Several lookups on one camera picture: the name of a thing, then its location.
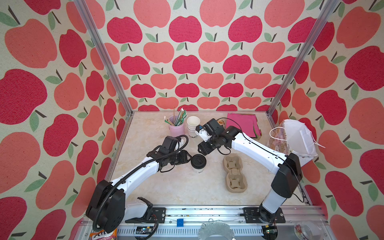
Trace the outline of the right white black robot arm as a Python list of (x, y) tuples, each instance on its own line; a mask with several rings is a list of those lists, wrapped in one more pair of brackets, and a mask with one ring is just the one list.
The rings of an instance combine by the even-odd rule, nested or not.
[(299, 157), (293, 153), (286, 155), (260, 144), (243, 133), (240, 127), (229, 126), (225, 129), (215, 119), (203, 126), (198, 125), (195, 133), (203, 139), (198, 144), (198, 152), (204, 156), (220, 147), (233, 149), (251, 157), (275, 175), (271, 190), (256, 214), (263, 223), (274, 222), (278, 209), (292, 197), (303, 177)]

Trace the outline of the white patterned paper gift bag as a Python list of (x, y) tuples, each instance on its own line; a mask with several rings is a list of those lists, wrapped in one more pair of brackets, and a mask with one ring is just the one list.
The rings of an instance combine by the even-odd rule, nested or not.
[(313, 133), (307, 126), (297, 120), (283, 120), (283, 122), (270, 130), (270, 140), (267, 146), (277, 152), (289, 155), (293, 153), (299, 157), (300, 165), (304, 166), (317, 157), (316, 142)]

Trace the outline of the white paper coffee cup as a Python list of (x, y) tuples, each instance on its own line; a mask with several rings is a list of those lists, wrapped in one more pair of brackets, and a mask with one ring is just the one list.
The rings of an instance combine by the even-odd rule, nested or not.
[(193, 171), (197, 174), (202, 173), (205, 168), (193, 168)]

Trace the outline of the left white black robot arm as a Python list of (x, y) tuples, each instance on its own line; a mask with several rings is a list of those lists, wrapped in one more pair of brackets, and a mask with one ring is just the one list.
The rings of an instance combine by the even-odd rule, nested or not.
[(144, 160), (131, 171), (111, 182), (100, 181), (86, 210), (86, 216), (93, 221), (93, 231), (111, 233), (122, 221), (143, 217), (146, 209), (141, 215), (133, 214), (129, 217), (127, 197), (147, 178), (168, 164), (175, 166), (188, 163), (188, 152), (184, 150), (188, 143), (186, 135), (167, 136), (162, 145), (148, 152)]

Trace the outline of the black plastic cup lid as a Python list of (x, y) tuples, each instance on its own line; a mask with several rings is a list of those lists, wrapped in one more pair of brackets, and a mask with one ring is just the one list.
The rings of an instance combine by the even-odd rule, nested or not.
[(196, 154), (191, 159), (191, 165), (194, 169), (203, 169), (207, 164), (207, 160), (204, 155)]

